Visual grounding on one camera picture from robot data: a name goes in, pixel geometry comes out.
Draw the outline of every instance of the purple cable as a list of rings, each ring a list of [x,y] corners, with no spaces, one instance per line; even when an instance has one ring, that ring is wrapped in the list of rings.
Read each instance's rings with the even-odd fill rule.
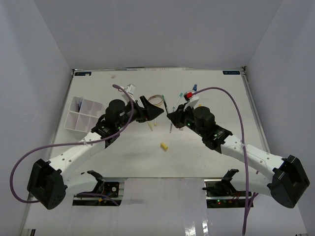
[[[193,93],[193,95],[196,95],[200,92],[203,92],[203,91],[206,91],[206,90],[210,90],[210,89],[216,89],[216,90],[220,90],[222,92],[225,92],[229,97],[230,99],[232,100],[235,108],[236,108],[236,111],[237,111],[237,115],[238,115],[238,118],[240,119],[240,124],[241,124],[241,132],[242,132],[242,144],[243,144],[243,151],[244,151],[244,163],[245,163],[245,176],[246,176],[246,191],[245,191],[245,211],[244,211],[244,221],[243,221],[243,231],[242,231],[242,235],[245,235],[245,232],[246,232],[246,221],[247,221],[247,216],[248,216],[248,213],[249,213],[249,172],[248,172],[248,159],[247,159],[247,152],[246,152],[246,147],[245,147],[245,134],[244,134],[244,125],[243,125],[243,120],[242,120],[242,117],[241,117],[241,113],[240,113],[240,110],[234,100],[234,98],[232,97],[232,95],[226,91],[225,89],[222,89],[222,88],[219,88],[219,87],[208,87],[208,88],[204,88],[204,89],[201,89],[199,91],[196,91]]]
[[[120,89],[122,92],[124,92],[126,94],[126,96],[128,97],[128,99],[130,100],[130,103],[131,103],[131,112],[130,112],[130,117],[126,123],[126,125],[121,129],[119,130],[117,133],[109,136],[109,137],[106,137],[104,139],[100,139],[100,140],[95,140],[95,141],[89,141],[89,142],[85,142],[85,143],[64,143],[64,144],[50,144],[50,145],[45,145],[45,146],[42,146],[42,147],[38,147],[38,148],[35,148],[31,151],[29,151],[28,153],[26,153],[24,156],[22,156],[18,161],[17,163],[14,165],[12,171],[11,171],[11,174],[10,174],[10,189],[11,189],[11,193],[12,195],[20,202],[22,203],[38,203],[39,201],[27,201],[27,200],[23,200],[21,199],[15,192],[14,190],[14,187],[13,187],[13,176],[14,176],[14,172],[16,170],[16,168],[19,166],[19,164],[30,154],[36,152],[36,151],[39,151],[39,150],[42,150],[42,149],[45,149],[45,148],[53,148],[53,147],[63,147],[63,146],[75,146],[75,145],[85,145],[85,144],[96,144],[96,143],[99,143],[99,142],[103,142],[103,141],[106,141],[108,139],[111,139],[111,138],[114,138],[116,136],[118,136],[121,132],[123,132],[127,126],[130,124],[131,122],[131,119],[132,119],[132,116],[133,116],[133,100],[132,98],[129,96],[129,94],[124,90],[122,89],[120,86],[118,85],[113,85],[114,88],[116,89]]]
[[[104,197],[107,198],[108,200],[112,201],[113,204],[115,204],[116,206],[119,207],[119,204],[117,202],[115,202],[112,198],[108,197],[107,195],[104,194],[100,194],[100,193],[79,193],[78,195],[86,195],[86,196],[98,196],[98,197]]]

